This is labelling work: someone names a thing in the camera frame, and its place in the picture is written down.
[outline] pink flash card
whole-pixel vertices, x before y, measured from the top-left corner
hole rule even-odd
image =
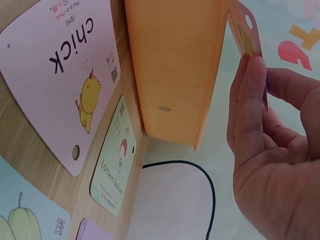
[[[82,220],[76,240],[112,240],[111,234],[105,232],[100,226],[88,218]]]
[[[35,130],[77,176],[120,78],[110,0],[39,1],[0,34],[0,71]]]

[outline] hand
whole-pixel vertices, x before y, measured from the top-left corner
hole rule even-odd
[[[264,109],[270,94],[300,110],[306,136]],[[320,82],[287,69],[266,68],[260,56],[241,58],[230,91],[227,141],[235,155],[236,203],[270,240],[320,236]]]

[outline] red letter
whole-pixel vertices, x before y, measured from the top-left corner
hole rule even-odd
[[[305,69],[312,71],[309,57],[292,41],[281,42],[278,47],[278,55],[281,60],[293,64],[299,64],[298,60],[300,60]]]

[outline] light blue card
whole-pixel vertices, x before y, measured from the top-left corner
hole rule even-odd
[[[0,156],[0,240],[66,240],[70,215]]]

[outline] fingernail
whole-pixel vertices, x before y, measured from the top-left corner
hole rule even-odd
[[[249,59],[250,59],[250,54],[247,53],[247,52],[245,52],[244,54],[242,54],[241,59],[240,59],[240,63],[241,63],[244,59],[246,59],[246,58],[249,58]]]

